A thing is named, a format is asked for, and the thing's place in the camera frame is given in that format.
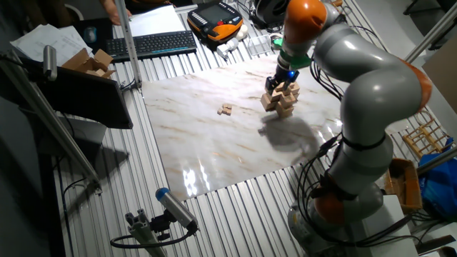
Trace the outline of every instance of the wooden block tower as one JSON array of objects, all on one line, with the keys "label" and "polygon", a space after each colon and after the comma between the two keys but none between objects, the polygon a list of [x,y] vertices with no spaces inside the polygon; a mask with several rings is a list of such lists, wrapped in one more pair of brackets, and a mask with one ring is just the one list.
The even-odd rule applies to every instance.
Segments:
[{"label": "wooden block tower", "polygon": [[279,118],[287,118],[292,115],[293,104],[298,101],[300,87],[296,82],[291,83],[286,90],[283,89],[284,82],[279,84],[270,94],[262,95],[260,102],[265,111],[275,111]]}]

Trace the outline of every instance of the person's hand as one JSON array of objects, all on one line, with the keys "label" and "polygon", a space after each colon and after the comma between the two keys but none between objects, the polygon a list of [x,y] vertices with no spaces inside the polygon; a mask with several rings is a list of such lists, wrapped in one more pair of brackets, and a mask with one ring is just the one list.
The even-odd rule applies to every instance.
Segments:
[{"label": "person's hand", "polygon": [[[130,17],[131,16],[130,11],[128,9],[126,9],[126,10],[127,10],[127,15],[129,15],[129,17]],[[108,13],[109,19],[111,20],[111,22],[114,25],[121,25],[121,20],[119,18],[119,14],[117,13],[117,8],[115,5],[108,7],[106,9],[106,12]]]}]

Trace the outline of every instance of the orange handheld controller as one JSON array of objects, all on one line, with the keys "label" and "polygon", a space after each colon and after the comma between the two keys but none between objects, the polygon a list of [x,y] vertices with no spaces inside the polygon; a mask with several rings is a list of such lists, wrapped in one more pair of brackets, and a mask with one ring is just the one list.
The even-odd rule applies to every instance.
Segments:
[{"label": "orange handheld controller", "polygon": [[203,37],[223,43],[236,35],[243,17],[235,8],[217,3],[190,11],[187,22]]}]

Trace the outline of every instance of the metal pole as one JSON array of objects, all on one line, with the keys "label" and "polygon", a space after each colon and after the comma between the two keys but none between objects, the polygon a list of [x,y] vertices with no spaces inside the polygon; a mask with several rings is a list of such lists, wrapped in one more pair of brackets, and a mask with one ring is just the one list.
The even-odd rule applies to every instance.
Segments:
[{"label": "metal pole", "polygon": [[455,3],[452,8],[441,18],[440,21],[427,33],[423,38],[423,41],[416,46],[411,53],[409,53],[405,61],[412,63],[416,58],[427,48],[431,42],[439,37],[441,33],[446,29],[446,26],[449,25],[457,17],[457,3]]},{"label": "metal pole", "polygon": [[124,0],[114,0],[117,8],[119,19],[121,20],[122,31],[124,32],[124,39],[126,41],[127,50],[129,51],[129,57],[131,62],[131,68],[134,70],[135,84],[138,88],[141,88],[141,76],[138,65],[138,56],[136,55],[134,38],[131,35],[129,15],[127,15],[126,3]]},{"label": "metal pole", "polygon": [[422,166],[417,168],[417,174],[421,175],[427,171],[430,171],[432,168],[440,166],[441,164],[451,160],[457,156],[457,147],[453,147],[450,150],[440,154],[439,156],[431,159],[428,163],[425,163]]},{"label": "metal pole", "polygon": [[[12,51],[10,51],[7,56],[20,63],[19,58]],[[70,133],[66,130],[65,126],[57,118],[54,110],[38,86],[35,83],[31,83],[27,79],[24,70],[16,64],[0,61],[0,69],[4,70],[5,74],[26,99],[30,107],[32,107],[41,121],[43,121],[44,125],[64,148],[66,154],[82,168],[82,172],[86,175],[87,179],[99,183],[99,177],[94,168],[89,161],[87,161],[87,158],[73,140]]]}]

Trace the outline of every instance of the aluminum profile table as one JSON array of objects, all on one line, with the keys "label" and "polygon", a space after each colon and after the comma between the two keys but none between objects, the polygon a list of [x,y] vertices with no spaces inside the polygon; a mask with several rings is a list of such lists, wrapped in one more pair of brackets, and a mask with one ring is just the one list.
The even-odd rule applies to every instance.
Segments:
[{"label": "aluminum profile table", "polygon": [[[194,8],[196,6],[176,10],[187,29],[190,28],[186,14]],[[345,0],[342,10],[350,25],[375,31],[355,1]],[[247,14],[243,15],[248,24],[248,37],[267,34],[266,31],[254,29],[248,22]],[[366,31],[358,33],[387,50],[375,35]],[[116,38],[122,37],[120,27],[114,28],[114,35]],[[200,43],[197,43],[198,49],[194,54],[144,59],[139,62],[141,77],[144,81],[157,81],[277,54],[269,52],[250,56],[247,43],[248,39],[242,41],[228,55],[228,61]],[[116,69],[113,79],[120,84],[128,84],[134,79],[129,61],[112,64],[109,68]],[[57,170],[54,171],[56,187],[61,189],[57,195],[67,256],[148,256],[145,250],[123,250],[112,248],[109,244],[112,238],[129,234],[124,219],[126,213],[135,213],[143,208],[149,218],[161,215],[164,208],[154,195],[158,188],[168,187],[154,139],[154,128],[149,122],[141,92],[130,90],[124,93],[124,97],[135,106],[130,113],[134,127],[132,130],[108,129],[106,132],[94,165],[101,180],[101,195],[95,194],[85,181],[65,194],[69,229],[61,191],[71,182],[82,178],[82,174],[66,159],[59,167],[61,176]],[[418,158],[401,139],[402,135],[418,127],[414,118],[408,121],[405,131],[391,135],[394,155],[417,163]],[[432,124],[432,128],[437,126],[438,122]],[[437,130],[434,136],[439,138],[443,133]],[[320,163],[313,169],[309,183],[316,181],[318,175],[328,167],[325,161]],[[168,255],[303,256],[304,252],[291,235],[286,220],[288,208],[295,199],[294,190],[297,188],[300,168],[284,168],[184,201],[184,205],[199,220],[200,231],[181,243],[165,247]],[[184,233],[178,224],[172,225],[172,239],[180,238]],[[129,239],[125,243],[135,242]]]}]

